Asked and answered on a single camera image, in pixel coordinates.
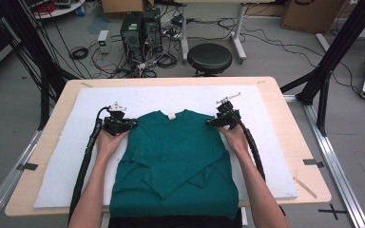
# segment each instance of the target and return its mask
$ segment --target gray floor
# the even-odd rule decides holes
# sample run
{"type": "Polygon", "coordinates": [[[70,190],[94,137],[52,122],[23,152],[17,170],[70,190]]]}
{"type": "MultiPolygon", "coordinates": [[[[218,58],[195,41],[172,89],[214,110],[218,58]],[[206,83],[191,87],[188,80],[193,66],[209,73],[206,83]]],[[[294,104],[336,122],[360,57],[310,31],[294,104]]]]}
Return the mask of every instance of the gray floor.
{"type": "MultiPolygon", "coordinates": [[[[96,34],[89,33],[93,29],[109,29],[111,35],[119,34],[121,20],[109,19],[110,23],[105,23],[100,16],[97,16],[99,11],[100,9],[97,8],[86,8],[84,17],[77,17],[70,13],[57,18],[58,27],[70,48],[88,47],[88,44],[97,38],[96,34]]],[[[284,44],[302,45],[323,53],[313,34],[281,29],[279,22],[279,18],[250,18],[245,19],[243,25],[248,29],[263,29],[268,38],[272,40],[279,39],[284,44]]],[[[45,26],[51,41],[71,63],[52,20],[45,21],[45,26]]],[[[221,28],[212,25],[189,27],[189,34],[192,36],[221,37],[225,34],[221,28]]],[[[259,31],[246,33],[264,38],[259,31]]],[[[326,38],[329,42],[334,39],[332,35],[326,35],[326,38]]],[[[200,42],[202,41],[190,40],[189,44],[195,45],[200,42]]],[[[228,41],[216,43],[232,49],[232,45],[228,41]]],[[[243,47],[247,60],[240,65],[236,58],[222,76],[273,76],[278,84],[283,86],[313,69],[304,56],[289,53],[282,47],[269,45],[254,37],[247,36],[243,47]]],[[[122,54],[121,49],[120,43],[114,43],[111,54],[105,57],[103,65],[118,63],[117,60],[122,54]]],[[[300,47],[289,47],[289,49],[305,53],[314,65],[318,64],[320,60],[319,56],[300,47]]],[[[171,69],[157,68],[158,77],[189,77],[194,74],[193,68],[182,64],[181,55],[176,53],[176,56],[180,58],[179,63],[171,69]]],[[[91,73],[97,72],[97,69],[88,64],[88,60],[84,60],[83,63],[91,73]]],[[[365,77],[365,41],[355,42],[343,59],[343,63],[353,73],[354,86],[361,88],[365,77]]],[[[336,69],[336,77],[343,84],[350,82],[350,75],[343,66],[336,69]]],[[[328,137],[365,213],[365,100],[355,95],[349,87],[339,85],[334,79],[331,81],[326,119],[328,137]]],[[[287,94],[296,94],[300,90],[301,87],[298,87],[287,94]]],[[[39,105],[37,87],[16,55],[10,54],[0,64],[0,184],[38,127],[39,105]]],[[[301,105],[290,103],[289,106],[314,157],[317,161],[322,161],[317,142],[301,105]]],[[[349,216],[346,214],[338,214],[338,218],[335,219],[332,213],[318,211],[318,209],[330,209],[330,203],[336,210],[346,210],[327,168],[321,168],[320,171],[331,190],[332,201],[318,204],[283,205],[290,225],[292,227],[352,227],[349,216]]],[[[0,213],[0,227],[66,227],[66,225],[66,215],[10,218],[5,215],[4,211],[0,213]]]]}

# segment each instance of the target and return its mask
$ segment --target stool seat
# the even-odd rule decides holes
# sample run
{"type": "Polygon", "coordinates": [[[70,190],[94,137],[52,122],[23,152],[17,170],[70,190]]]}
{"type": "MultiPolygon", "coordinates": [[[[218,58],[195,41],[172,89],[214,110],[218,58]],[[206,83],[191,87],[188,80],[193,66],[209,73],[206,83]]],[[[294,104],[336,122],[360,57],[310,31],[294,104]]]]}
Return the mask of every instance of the stool seat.
{"type": "Polygon", "coordinates": [[[232,54],[223,46],[216,44],[200,44],[188,51],[187,61],[204,76],[221,73],[232,64],[232,54]]]}

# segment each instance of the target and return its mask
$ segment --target green scrub top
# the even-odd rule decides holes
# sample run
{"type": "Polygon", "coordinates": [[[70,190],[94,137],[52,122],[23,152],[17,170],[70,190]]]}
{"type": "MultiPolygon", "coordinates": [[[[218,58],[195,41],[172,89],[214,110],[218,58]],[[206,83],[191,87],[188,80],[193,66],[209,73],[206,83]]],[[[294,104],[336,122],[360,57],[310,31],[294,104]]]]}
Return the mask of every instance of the green scrub top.
{"type": "Polygon", "coordinates": [[[161,111],[138,119],[118,165],[113,218],[235,217],[239,194],[229,153],[209,118],[184,110],[173,120],[161,111]]]}

